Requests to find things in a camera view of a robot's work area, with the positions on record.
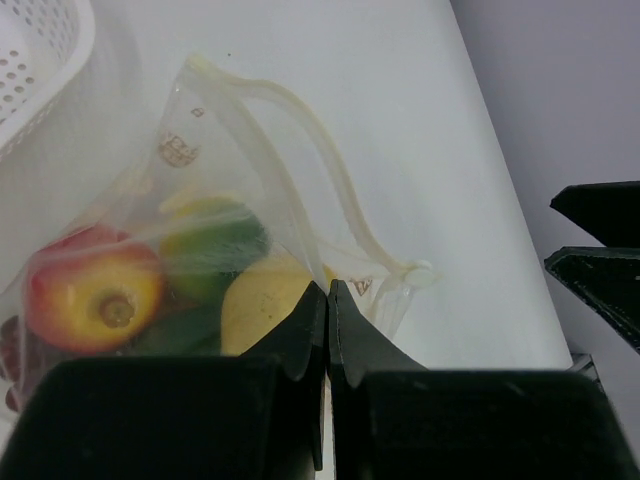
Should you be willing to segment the yellow fake pear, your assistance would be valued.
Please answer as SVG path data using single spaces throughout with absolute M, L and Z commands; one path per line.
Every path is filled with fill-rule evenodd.
M 247 352 L 286 319 L 315 284 L 306 266 L 289 253 L 252 263 L 222 296 L 220 353 L 240 356 Z

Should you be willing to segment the red yellow fake apple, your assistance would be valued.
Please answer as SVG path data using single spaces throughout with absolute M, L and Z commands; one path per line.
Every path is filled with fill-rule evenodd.
M 165 284 L 161 262 L 148 245 L 98 223 L 31 256 L 23 281 L 24 319 L 54 347 L 106 352 L 148 326 Z

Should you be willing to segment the clear zip top bag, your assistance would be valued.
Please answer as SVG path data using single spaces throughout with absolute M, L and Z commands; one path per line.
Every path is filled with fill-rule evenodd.
M 437 277 L 381 245 L 300 98 L 194 55 L 144 153 L 2 292 L 1 416 L 69 360 L 242 355 L 337 280 L 393 336 Z

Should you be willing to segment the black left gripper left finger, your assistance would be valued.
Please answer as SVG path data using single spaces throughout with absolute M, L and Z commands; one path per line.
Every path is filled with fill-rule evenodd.
M 85 358 L 36 388 L 5 479 L 311 479 L 323 466 L 325 293 L 238 357 Z

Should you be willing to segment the green fake avocado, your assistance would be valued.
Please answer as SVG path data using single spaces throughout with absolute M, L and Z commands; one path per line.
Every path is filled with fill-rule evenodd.
M 187 204 L 178 229 L 159 243 L 167 295 L 158 317 L 133 341 L 136 355 L 217 355 L 222 296 L 271 247 L 266 227 L 245 204 L 224 197 Z

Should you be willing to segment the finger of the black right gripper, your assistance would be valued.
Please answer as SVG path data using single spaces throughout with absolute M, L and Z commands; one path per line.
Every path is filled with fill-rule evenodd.
M 639 182 L 565 187 L 550 207 L 604 246 L 639 245 Z
M 639 348 L 639 250 L 565 246 L 545 270 L 600 315 L 633 349 Z

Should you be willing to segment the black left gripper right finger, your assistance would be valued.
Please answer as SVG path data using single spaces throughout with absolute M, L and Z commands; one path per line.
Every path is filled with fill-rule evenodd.
M 327 297 L 339 479 L 635 479 L 614 411 L 587 376 L 429 370 L 378 331 L 347 287 Z

